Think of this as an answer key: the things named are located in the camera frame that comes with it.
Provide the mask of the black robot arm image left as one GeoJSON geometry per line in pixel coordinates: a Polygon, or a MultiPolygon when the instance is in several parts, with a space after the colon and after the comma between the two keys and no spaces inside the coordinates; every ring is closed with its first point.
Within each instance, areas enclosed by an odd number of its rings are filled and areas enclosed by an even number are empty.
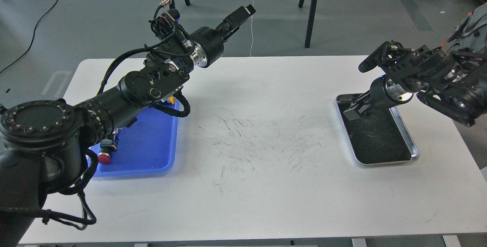
{"type": "Polygon", "coordinates": [[[130,127],[147,107],[188,116],[181,89],[190,72],[219,59],[224,43],[256,12],[240,6],[215,29],[189,34],[178,22],[179,11],[161,13],[163,6],[149,21],[159,43],[115,58],[93,98],[77,105],[58,99],[1,107],[2,247],[15,247],[35,218],[78,230],[95,224],[84,193],[99,164],[91,146],[130,127]]]}

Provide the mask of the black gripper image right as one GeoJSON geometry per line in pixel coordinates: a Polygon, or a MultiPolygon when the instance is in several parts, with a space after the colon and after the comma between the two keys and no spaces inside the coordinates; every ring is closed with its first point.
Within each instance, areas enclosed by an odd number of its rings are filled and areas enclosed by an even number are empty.
{"type": "Polygon", "coordinates": [[[350,108],[342,113],[348,121],[354,121],[372,113],[372,110],[393,108],[396,105],[408,103],[414,93],[407,92],[391,78],[381,76],[374,80],[370,92],[346,93],[344,101],[350,108]]]}

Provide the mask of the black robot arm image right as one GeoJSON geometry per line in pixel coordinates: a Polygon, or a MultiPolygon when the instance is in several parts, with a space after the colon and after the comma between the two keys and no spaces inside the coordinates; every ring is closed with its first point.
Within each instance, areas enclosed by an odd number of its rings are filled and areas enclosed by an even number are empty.
{"type": "Polygon", "coordinates": [[[467,49],[445,51],[423,45],[413,50],[385,41],[358,69],[365,73],[379,67],[384,75],[369,91],[352,99],[343,111],[348,120],[362,118],[371,110],[393,108],[416,96],[443,115],[471,127],[486,114],[486,54],[467,49]]]}

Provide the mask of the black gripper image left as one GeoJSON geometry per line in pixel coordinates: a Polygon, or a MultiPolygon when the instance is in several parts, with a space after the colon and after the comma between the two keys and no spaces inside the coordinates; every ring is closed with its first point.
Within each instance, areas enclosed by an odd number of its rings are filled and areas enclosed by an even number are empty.
{"type": "Polygon", "coordinates": [[[256,10],[252,5],[240,6],[224,18],[217,26],[217,30],[203,26],[190,34],[195,44],[194,51],[190,55],[194,65],[208,68],[218,60],[224,53],[224,43],[255,13],[256,10]]]}

